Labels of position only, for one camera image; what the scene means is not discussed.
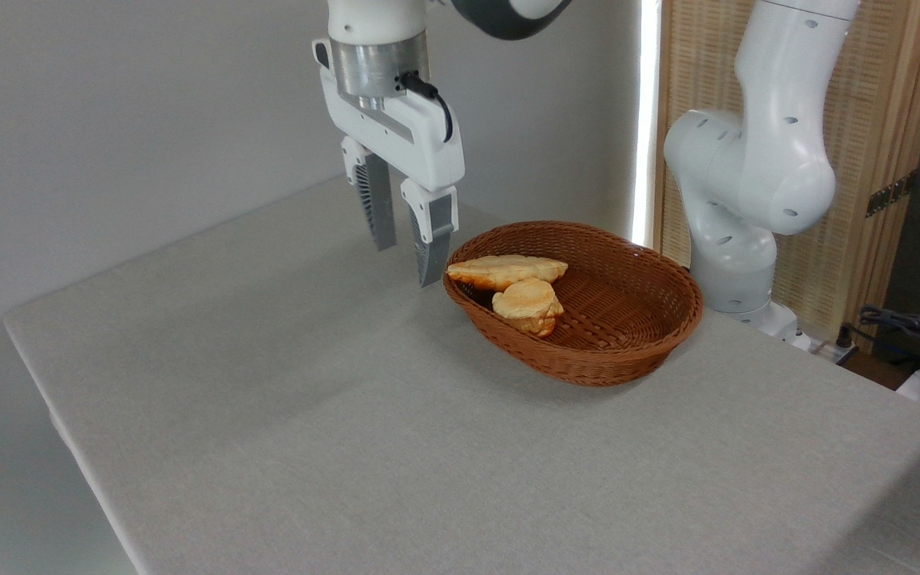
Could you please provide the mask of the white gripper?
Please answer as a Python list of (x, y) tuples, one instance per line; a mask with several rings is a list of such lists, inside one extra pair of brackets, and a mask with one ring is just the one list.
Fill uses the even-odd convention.
[(397, 244), (391, 167), (406, 178), (399, 190), (409, 208), (418, 281), (421, 288), (442, 279), (450, 257), (450, 234), (458, 225), (457, 189), (465, 175), (462, 137), (456, 116), (446, 140), (448, 121), (441, 103), (414, 91), (377, 96), (379, 108), (365, 108), (359, 96), (339, 91), (332, 61), (333, 43), (311, 43), (333, 124), (343, 132), (347, 181), (360, 196), (370, 236), (377, 251)]

